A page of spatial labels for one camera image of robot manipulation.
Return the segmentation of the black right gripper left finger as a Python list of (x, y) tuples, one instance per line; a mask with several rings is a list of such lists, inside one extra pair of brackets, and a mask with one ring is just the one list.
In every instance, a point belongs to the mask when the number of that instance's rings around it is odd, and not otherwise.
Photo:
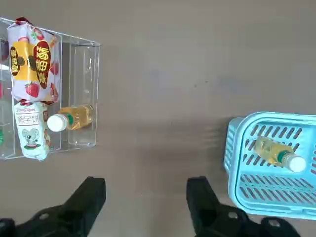
[(1, 218), (2, 237), (86, 237), (106, 202), (104, 178), (87, 177), (65, 203), (37, 212), (17, 225)]

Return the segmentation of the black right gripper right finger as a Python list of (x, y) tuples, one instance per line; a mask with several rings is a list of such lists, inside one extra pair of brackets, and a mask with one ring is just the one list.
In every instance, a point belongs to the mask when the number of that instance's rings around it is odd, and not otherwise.
[(186, 199), (197, 237), (298, 237), (286, 220), (252, 221), (241, 209), (222, 204), (205, 176), (187, 179)]

